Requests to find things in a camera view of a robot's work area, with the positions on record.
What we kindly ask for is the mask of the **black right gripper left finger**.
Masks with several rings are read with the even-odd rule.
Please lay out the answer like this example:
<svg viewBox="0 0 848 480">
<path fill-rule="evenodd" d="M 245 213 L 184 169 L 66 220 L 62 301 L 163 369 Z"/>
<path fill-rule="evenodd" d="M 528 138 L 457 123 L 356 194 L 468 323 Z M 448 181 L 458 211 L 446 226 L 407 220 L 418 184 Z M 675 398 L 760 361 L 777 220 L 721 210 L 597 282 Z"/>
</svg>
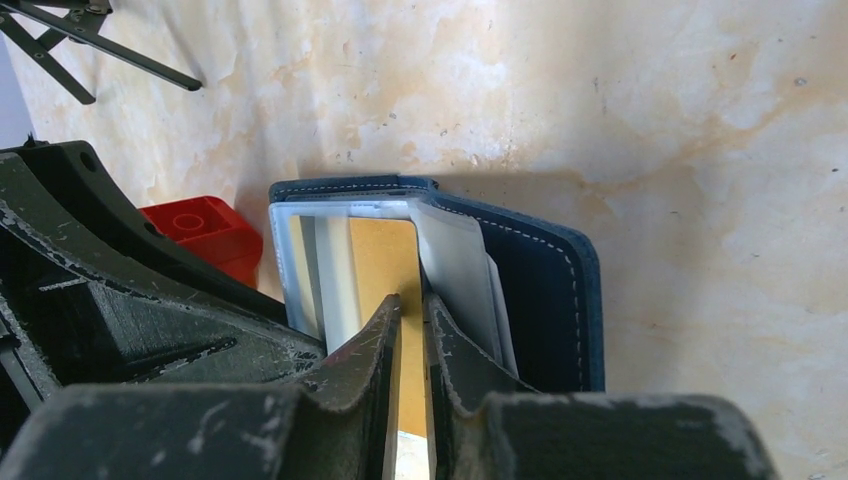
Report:
<svg viewBox="0 0 848 480">
<path fill-rule="evenodd" d="M 24 423 L 5 479 L 385 479 L 401 300 L 286 383 L 74 385 Z"/>
</svg>

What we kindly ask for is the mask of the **dark blue card holder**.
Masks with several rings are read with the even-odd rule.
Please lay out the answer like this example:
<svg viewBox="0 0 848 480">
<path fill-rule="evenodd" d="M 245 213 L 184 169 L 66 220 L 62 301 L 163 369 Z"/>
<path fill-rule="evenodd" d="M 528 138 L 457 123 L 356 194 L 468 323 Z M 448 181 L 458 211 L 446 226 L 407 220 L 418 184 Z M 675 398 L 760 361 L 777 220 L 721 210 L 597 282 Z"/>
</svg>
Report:
<svg viewBox="0 0 848 480">
<path fill-rule="evenodd" d="M 278 181 L 272 203 L 368 194 L 420 198 L 475 219 L 505 293 L 519 377 L 552 393 L 606 388 L 600 265 L 581 232 L 440 190 L 427 177 L 375 175 Z"/>
</svg>

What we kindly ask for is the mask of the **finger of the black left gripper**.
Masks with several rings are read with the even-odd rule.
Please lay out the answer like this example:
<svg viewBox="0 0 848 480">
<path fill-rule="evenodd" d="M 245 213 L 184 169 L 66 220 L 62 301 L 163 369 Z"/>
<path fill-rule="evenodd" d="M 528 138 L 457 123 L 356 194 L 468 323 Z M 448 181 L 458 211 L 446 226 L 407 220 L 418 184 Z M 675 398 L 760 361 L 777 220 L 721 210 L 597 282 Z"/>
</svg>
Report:
<svg viewBox="0 0 848 480">
<path fill-rule="evenodd" d="M 89 143 L 35 142 L 13 151 L 65 210 L 114 250 L 169 279 L 286 324 L 280 301 L 239 282 L 161 233 L 112 180 Z"/>
<path fill-rule="evenodd" d="M 72 384 L 287 381 L 319 342 L 121 254 L 1 156 L 1 445 Z"/>
</svg>

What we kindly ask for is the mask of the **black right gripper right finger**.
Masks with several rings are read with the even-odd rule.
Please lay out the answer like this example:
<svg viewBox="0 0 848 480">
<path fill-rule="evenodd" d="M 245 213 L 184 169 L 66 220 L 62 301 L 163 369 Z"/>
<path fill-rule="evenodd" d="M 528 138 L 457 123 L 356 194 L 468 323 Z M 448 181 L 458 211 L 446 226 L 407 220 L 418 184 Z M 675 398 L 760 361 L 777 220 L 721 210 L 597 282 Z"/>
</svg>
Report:
<svg viewBox="0 0 848 480">
<path fill-rule="evenodd" d="M 425 298 L 435 479 L 775 479 L 748 417 L 709 395 L 549 394 L 519 381 Z"/>
</svg>

